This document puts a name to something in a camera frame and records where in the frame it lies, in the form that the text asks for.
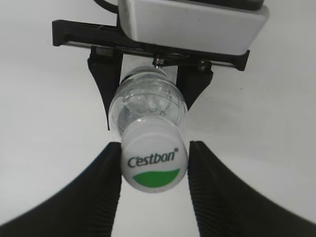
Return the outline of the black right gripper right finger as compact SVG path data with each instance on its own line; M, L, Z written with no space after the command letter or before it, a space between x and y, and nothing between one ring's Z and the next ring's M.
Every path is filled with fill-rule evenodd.
M266 198L202 142L191 141L188 181L201 237L314 237L315 223Z

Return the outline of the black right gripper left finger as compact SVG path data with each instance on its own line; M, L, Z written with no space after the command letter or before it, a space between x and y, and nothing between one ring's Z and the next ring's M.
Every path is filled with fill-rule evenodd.
M2 237L110 237L121 191L121 145L110 142L71 183L1 225Z

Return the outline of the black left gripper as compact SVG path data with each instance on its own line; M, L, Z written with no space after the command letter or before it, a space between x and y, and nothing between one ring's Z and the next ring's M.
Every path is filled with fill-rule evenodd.
M250 54L249 50L242 55L228 55L141 43L128 38L117 26L67 20L52 22L52 44L91 48L87 64L102 98L107 125L120 82L123 54L153 58L153 65L162 67L180 65L176 86L188 110L210 85L212 64L244 71Z

